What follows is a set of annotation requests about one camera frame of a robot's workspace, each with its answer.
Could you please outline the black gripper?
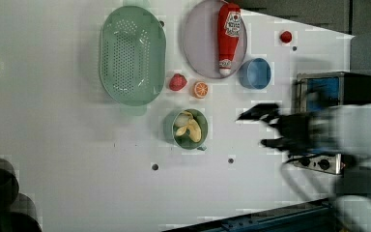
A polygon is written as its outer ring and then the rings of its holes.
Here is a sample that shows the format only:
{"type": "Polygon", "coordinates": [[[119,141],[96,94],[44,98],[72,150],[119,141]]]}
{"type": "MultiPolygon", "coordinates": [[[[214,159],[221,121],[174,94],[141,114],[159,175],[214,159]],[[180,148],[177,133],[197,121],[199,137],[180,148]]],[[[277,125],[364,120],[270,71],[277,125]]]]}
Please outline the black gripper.
{"type": "Polygon", "coordinates": [[[276,103],[259,103],[243,112],[241,121],[263,121],[269,123],[276,119],[271,126],[280,137],[262,139],[260,143],[278,151],[289,151],[294,155],[308,153],[335,154],[337,145],[329,135],[327,119],[319,119],[313,114],[280,115],[276,103]]]}

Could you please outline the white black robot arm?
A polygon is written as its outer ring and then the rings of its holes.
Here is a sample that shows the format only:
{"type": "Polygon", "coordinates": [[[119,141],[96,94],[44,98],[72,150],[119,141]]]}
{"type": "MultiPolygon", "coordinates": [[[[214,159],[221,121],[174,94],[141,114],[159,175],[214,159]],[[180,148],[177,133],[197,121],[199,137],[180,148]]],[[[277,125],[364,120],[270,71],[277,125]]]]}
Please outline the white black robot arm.
{"type": "Polygon", "coordinates": [[[260,121],[279,136],[261,145],[288,154],[289,162],[329,168],[340,177],[328,200],[340,222],[352,232],[371,232],[371,103],[337,105],[314,112],[282,114],[276,103],[259,103],[238,117],[260,121]]]}

